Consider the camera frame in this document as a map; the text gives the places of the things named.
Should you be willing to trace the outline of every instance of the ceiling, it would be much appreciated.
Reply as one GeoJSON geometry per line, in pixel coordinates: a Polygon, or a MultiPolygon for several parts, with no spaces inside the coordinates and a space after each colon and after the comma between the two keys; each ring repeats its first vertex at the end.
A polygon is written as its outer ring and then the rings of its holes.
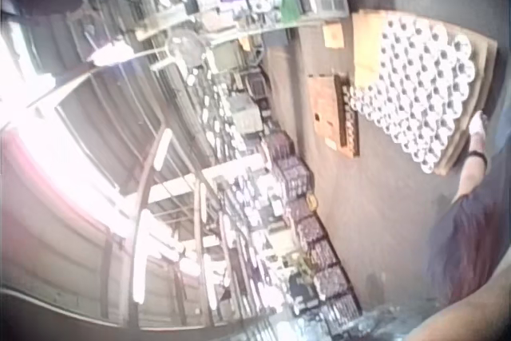
{"type": "MultiPolygon", "coordinates": [[[[153,0],[12,0],[15,14],[2,18],[20,22],[32,59],[40,73],[69,76],[87,57],[112,38],[123,35],[135,51],[162,46],[166,32],[143,44],[133,28],[156,12],[153,0]]],[[[59,106],[63,121],[89,159],[124,196],[136,191],[144,159],[160,127],[161,114],[171,122],[174,140],[195,164],[216,163],[196,111],[176,68],[149,69],[158,58],[137,59],[103,69],[70,94],[59,106]]],[[[153,183],[190,173],[183,159],[168,152],[153,183]]],[[[150,204],[163,221],[179,228],[180,238],[192,238],[191,193],[150,204]]]]}

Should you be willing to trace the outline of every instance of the fluorescent light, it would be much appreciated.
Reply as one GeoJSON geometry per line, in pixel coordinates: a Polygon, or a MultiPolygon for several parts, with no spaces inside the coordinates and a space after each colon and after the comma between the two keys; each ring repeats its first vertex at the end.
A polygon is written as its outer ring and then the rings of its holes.
{"type": "Polygon", "coordinates": [[[179,269],[189,276],[199,277],[200,275],[200,265],[196,261],[190,260],[188,257],[181,259],[179,262],[179,269]]]}
{"type": "Polygon", "coordinates": [[[208,206],[206,205],[206,186],[200,183],[200,218],[202,222],[208,221],[208,206]]]}
{"type": "Polygon", "coordinates": [[[156,171],[160,171],[167,155],[168,145],[172,140],[173,132],[170,128],[165,129],[163,136],[161,137],[160,144],[156,150],[156,156],[154,157],[153,167],[156,171]]]}
{"type": "Polygon", "coordinates": [[[89,57],[94,65],[104,67],[128,61],[134,56],[133,48],[124,40],[116,40],[94,51],[89,57]]]}
{"type": "Polygon", "coordinates": [[[209,117],[209,111],[208,111],[208,109],[207,109],[207,108],[204,108],[204,109],[202,110],[202,122],[203,122],[204,124],[206,124],[206,123],[208,122],[208,117],[209,117]]]}
{"type": "Polygon", "coordinates": [[[212,272],[212,265],[211,265],[211,256],[206,253],[204,255],[204,269],[206,271],[206,290],[208,291],[208,301],[209,301],[209,307],[212,309],[212,311],[216,310],[216,307],[218,306],[218,302],[216,301],[216,292],[215,292],[215,276],[212,272]]]}
{"type": "Polygon", "coordinates": [[[172,2],[170,0],[158,0],[158,2],[160,2],[160,4],[163,7],[167,7],[167,8],[169,8],[172,5],[172,2]]]}
{"type": "Polygon", "coordinates": [[[174,249],[171,249],[170,247],[168,247],[165,244],[159,243],[158,244],[158,251],[160,252],[160,254],[163,257],[173,261],[174,263],[179,260],[179,252],[174,250],[174,249]]]}
{"type": "Polygon", "coordinates": [[[190,73],[188,75],[188,77],[186,78],[186,84],[188,84],[191,87],[193,85],[193,83],[195,83],[195,80],[196,80],[195,75],[190,73]]]}
{"type": "Polygon", "coordinates": [[[133,256],[133,301],[143,304],[145,300],[145,271],[149,255],[149,223],[153,215],[148,209],[141,212],[137,233],[137,245],[133,256]]]}

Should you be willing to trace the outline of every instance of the stack of spools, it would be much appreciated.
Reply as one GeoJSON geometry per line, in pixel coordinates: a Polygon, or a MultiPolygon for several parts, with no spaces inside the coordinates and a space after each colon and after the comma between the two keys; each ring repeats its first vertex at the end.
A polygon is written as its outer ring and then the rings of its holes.
{"type": "Polygon", "coordinates": [[[382,32],[378,80],[353,89],[351,107],[432,173],[476,76],[472,45],[442,24],[390,16],[382,32]]]}

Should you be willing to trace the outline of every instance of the wall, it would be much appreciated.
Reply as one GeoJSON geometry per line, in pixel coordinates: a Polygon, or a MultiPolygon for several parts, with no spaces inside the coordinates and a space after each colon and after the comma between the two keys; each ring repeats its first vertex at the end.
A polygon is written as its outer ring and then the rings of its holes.
{"type": "MultiPolygon", "coordinates": [[[[118,321],[120,243],[109,269],[108,313],[101,314],[101,264],[106,228],[82,216],[38,177],[30,159],[9,145],[2,175],[2,285],[96,319],[118,321]]],[[[149,260],[141,326],[180,326],[170,266],[149,260]]],[[[188,325],[198,325],[198,279],[184,279],[188,325]]]]}

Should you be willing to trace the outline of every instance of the hand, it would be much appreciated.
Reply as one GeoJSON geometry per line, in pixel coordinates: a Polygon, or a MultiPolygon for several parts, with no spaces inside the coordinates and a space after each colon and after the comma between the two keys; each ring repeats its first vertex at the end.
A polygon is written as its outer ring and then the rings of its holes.
{"type": "Polygon", "coordinates": [[[487,117],[483,114],[481,110],[477,111],[470,120],[469,124],[469,133],[470,136],[474,134],[481,134],[484,138],[486,138],[486,124],[488,122],[487,117]]]}

